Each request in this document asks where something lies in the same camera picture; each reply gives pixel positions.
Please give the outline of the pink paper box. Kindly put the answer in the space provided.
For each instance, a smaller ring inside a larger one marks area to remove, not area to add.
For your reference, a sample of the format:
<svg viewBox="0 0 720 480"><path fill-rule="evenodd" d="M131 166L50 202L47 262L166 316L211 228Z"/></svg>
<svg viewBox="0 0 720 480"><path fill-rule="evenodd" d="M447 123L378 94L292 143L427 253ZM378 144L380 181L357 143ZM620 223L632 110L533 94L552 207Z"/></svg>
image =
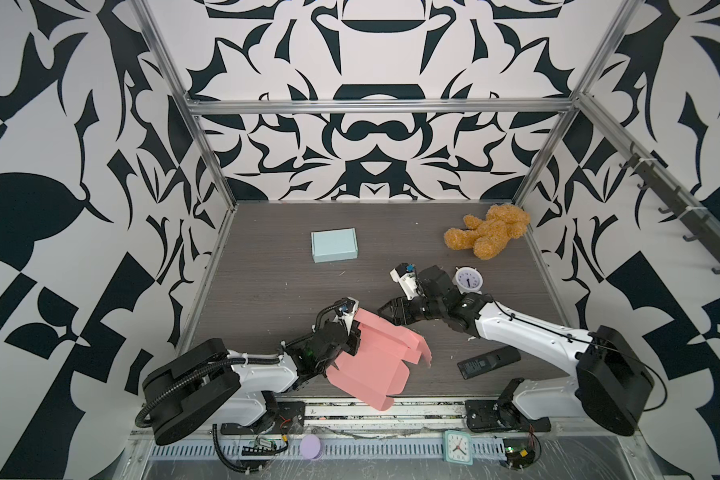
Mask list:
<svg viewBox="0 0 720 480"><path fill-rule="evenodd" d="M406 386L408 365L430 365L431 350L418 333L367 310L358 310L354 320L359 323L358 350L353 355L341 353L327 368L327 380L370 407L386 411Z"/></svg>

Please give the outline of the light blue paper box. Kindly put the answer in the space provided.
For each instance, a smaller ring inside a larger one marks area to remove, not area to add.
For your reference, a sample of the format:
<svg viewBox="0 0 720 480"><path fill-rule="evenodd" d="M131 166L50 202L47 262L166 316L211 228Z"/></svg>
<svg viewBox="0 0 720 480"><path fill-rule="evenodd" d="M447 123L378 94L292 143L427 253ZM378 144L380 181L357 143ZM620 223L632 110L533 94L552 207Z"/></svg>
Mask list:
<svg viewBox="0 0 720 480"><path fill-rule="evenodd" d="M315 263L353 260L359 254L354 228L312 232L311 247Z"/></svg>

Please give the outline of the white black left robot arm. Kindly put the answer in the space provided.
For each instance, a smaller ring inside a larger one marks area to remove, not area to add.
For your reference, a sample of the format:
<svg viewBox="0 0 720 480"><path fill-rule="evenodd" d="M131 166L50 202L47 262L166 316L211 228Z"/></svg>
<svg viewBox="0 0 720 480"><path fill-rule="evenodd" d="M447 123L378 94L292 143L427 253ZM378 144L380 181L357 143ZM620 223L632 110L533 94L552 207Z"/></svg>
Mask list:
<svg viewBox="0 0 720 480"><path fill-rule="evenodd" d="M271 355L238 353L219 338L202 342L146 377L136 427L151 429L155 443L166 446L210 423L214 452L228 470L243 475L263 471L289 448L276 394L325 376L340 354L357 352L357 311L358 302L351 297L334 302L318 312L309 333L281 343ZM222 449L224 424L253 434L278 428L281 439L246 447L242 451L253 459L234 461Z"/></svg>

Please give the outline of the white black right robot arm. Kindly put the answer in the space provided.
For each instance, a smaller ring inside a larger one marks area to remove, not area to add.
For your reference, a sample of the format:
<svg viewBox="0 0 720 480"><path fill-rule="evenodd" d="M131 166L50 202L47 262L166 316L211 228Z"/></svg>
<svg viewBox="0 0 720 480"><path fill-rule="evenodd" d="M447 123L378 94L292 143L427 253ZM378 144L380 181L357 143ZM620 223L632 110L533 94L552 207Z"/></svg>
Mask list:
<svg viewBox="0 0 720 480"><path fill-rule="evenodd" d="M473 432L550 429L554 417L589 418L605 430L631 436L648 398L664 382L638 359L615 329L596 331L550 323L513 310L482 292L481 283L461 286L438 266L422 271L401 263L390 272L403 291L379 309L396 326L440 320L452 330L530 354L563 376L534 381L514 378L495 401L467 406Z"/></svg>

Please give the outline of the white alarm clock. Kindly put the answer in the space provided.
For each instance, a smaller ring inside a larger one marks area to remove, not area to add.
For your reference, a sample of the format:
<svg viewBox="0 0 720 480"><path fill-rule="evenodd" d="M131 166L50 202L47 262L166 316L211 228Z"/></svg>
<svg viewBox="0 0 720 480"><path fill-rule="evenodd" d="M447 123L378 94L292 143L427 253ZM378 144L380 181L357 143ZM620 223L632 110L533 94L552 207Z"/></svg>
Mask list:
<svg viewBox="0 0 720 480"><path fill-rule="evenodd" d="M481 273L473 267L459 267L456 269L454 284L462 294L481 293L484 279Z"/></svg>

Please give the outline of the purple round disc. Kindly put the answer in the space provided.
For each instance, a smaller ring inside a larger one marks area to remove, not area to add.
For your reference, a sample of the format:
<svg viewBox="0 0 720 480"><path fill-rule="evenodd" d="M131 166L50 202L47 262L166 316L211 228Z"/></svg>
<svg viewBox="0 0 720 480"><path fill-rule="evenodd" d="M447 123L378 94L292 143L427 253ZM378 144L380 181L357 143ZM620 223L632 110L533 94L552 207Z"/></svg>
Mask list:
<svg viewBox="0 0 720 480"><path fill-rule="evenodd" d="M319 460L323 454L323 442L317 435L305 435L300 441L299 451L304 460Z"/></svg>

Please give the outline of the black remote control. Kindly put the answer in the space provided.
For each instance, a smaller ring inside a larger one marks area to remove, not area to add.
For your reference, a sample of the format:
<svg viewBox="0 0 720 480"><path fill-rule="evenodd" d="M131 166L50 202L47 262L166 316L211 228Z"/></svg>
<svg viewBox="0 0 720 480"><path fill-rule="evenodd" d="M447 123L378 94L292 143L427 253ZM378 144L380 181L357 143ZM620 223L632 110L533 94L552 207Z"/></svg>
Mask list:
<svg viewBox="0 0 720 480"><path fill-rule="evenodd" d="M462 360L457 363L457 368L462 378L464 380L469 380L517 363L521 359L521 353L517 348L512 346L503 346L466 360Z"/></svg>

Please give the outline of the small electronics board left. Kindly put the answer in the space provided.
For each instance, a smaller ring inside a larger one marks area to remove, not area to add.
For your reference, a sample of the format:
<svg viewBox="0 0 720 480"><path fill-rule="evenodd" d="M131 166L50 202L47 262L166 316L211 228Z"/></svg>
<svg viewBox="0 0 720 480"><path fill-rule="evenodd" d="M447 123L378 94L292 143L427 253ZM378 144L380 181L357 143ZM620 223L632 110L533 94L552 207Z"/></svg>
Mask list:
<svg viewBox="0 0 720 480"><path fill-rule="evenodd" d="M241 456L276 456L289 449L289 441L286 436L282 437L281 445L274 440L264 438L255 439L251 445L243 446L240 450Z"/></svg>

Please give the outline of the brown teddy bear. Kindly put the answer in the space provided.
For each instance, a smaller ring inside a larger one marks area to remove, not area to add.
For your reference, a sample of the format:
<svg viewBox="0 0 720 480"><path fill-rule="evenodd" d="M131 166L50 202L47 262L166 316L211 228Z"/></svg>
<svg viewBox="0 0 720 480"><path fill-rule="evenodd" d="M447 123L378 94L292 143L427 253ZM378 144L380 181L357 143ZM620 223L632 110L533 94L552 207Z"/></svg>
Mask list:
<svg viewBox="0 0 720 480"><path fill-rule="evenodd" d="M471 250L480 260L499 255L511 240L522 238L531 222L530 215L512 204L492 205L484 219L463 217L464 229L450 228L444 233L451 250Z"/></svg>

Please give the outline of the teal square clock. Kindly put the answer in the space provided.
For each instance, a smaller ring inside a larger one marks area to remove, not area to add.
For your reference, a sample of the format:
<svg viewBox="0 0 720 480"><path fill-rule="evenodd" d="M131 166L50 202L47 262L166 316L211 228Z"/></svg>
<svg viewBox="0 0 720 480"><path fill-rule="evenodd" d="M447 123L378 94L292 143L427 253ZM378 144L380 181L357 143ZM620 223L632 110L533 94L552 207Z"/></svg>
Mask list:
<svg viewBox="0 0 720 480"><path fill-rule="evenodd" d="M443 457L448 463L472 465L471 436L462 431L446 430L443 433Z"/></svg>

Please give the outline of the green circuit board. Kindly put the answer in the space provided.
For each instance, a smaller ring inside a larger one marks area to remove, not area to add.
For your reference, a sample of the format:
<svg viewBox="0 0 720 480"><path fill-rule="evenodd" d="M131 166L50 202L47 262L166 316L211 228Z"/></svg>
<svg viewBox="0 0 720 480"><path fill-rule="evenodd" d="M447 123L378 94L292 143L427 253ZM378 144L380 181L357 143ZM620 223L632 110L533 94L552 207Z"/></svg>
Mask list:
<svg viewBox="0 0 720 480"><path fill-rule="evenodd" d="M510 470L525 470L539 459L539 445L533 437L508 438L504 440L504 454L502 466Z"/></svg>

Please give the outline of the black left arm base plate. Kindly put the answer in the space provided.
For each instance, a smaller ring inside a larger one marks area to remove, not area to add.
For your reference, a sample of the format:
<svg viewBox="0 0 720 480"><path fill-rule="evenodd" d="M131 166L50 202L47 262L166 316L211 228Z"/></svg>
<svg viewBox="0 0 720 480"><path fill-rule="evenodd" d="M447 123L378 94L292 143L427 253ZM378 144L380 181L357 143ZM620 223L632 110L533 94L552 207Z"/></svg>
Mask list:
<svg viewBox="0 0 720 480"><path fill-rule="evenodd" d="M306 412L302 401L268 403L264 414L250 426L235 423L223 423L220 433L231 435L281 434L283 429L294 422L301 422Z"/></svg>

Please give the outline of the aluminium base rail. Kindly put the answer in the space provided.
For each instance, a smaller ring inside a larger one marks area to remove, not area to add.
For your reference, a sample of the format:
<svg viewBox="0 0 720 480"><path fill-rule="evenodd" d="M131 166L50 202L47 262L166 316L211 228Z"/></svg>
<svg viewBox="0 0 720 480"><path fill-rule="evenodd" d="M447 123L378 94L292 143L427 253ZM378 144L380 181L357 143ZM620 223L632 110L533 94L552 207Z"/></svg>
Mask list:
<svg viewBox="0 0 720 480"><path fill-rule="evenodd" d="M156 443L168 445L191 435L210 434L213 426L220 432L223 423L250 426L264 414L268 403L302 401L306 404L303 420L283 429L289 435L314 433L360 439L416 436L445 430L469 431L465 421L466 400L495 399L400 397L390 409L378 411L353 398L280 398L269 392L249 393L198 408L178 406L175 411L164 400L150 411L139 411L134 425L150 430Z"/></svg>

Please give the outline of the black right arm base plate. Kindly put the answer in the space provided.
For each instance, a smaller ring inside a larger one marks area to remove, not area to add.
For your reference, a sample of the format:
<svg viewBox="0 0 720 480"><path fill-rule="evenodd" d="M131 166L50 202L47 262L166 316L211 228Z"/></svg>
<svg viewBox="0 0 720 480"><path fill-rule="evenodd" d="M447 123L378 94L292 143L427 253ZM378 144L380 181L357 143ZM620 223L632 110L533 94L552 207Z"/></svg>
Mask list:
<svg viewBox="0 0 720 480"><path fill-rule="evenodd" d="M466 426L473 433L535 432L548 433L551 422L547 417L531 420L511 402L503 400L466 400Z"/></svg>

